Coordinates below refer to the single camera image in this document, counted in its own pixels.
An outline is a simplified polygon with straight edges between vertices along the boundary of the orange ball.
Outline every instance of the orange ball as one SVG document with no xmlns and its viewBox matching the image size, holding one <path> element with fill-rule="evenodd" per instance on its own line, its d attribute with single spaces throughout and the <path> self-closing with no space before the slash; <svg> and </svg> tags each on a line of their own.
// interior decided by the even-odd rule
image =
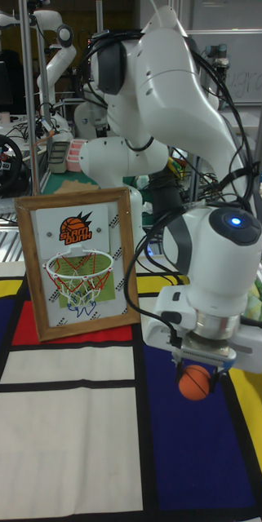
<svg viewBox="0 0 262 522">
<path fill-rule="evenodd" d="M 202 400 L 209 393 L 210 375 L 198 365 L 186 366 L 179 382 L 180 393 L 189 400 Z"/>
</svg>

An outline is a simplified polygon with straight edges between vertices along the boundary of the racing steering wheel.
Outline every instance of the racing steering wheel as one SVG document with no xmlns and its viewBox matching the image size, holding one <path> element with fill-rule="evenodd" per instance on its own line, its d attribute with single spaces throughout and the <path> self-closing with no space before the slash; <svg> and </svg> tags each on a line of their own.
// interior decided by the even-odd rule
<svg viewBox="0 0 262 522">
<path fill-rule="evenodd" d="M 0 194 L 7 191 L 19 177 L 22 154 L 16 143 L 0 134 Z"/>
</svg>

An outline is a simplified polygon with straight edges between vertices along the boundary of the slam dunk logo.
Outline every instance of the slam dunk logo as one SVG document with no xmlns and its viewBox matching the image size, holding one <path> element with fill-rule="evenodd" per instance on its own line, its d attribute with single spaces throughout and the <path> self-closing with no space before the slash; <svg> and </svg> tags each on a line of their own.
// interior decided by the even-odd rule
<svg viewBox="0 0 262 522">
<path fill-rule="evenodd" d="M 60 241 L 64 241 L 65 245 L 72 245 L 80 241 L 91 239 L 92 232 L 89 226 L 91 221 L 87 221 L 91 212 L 82 217 L 82 212 L 76 218 L 67 218 L 60 227 Z"/>
</svg>

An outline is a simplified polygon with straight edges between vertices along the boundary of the pink container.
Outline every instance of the pink container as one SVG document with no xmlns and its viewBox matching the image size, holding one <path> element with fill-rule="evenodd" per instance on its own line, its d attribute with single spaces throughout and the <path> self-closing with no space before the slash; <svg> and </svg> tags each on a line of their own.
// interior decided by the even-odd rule
<svg viewBox="0 0 262 522">
<path fill-rule="evenodd" d="M 78 162 L 78 154 L 85 142 L 84 139 L 73 139 L 70 142 L 69 152 L 66 157 L 66 168 L 70 172 L 82 172 Z"/>
</svg>

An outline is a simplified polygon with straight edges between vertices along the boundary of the tablecloth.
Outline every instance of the tablecloth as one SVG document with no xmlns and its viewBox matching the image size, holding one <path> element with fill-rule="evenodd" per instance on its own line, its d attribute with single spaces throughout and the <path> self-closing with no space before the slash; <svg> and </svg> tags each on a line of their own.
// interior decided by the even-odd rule
<svg viewBox="0 0 262 522">
<path fill-rule="evenodd" d="M 164 284 L 138 274 L 140 305 Z M 141 325 L 40 344 L 25 277 L 0 271 L 0 520 L 255 517 L 262 375 L 231 370 L 191 402 Z"/>
</svg>

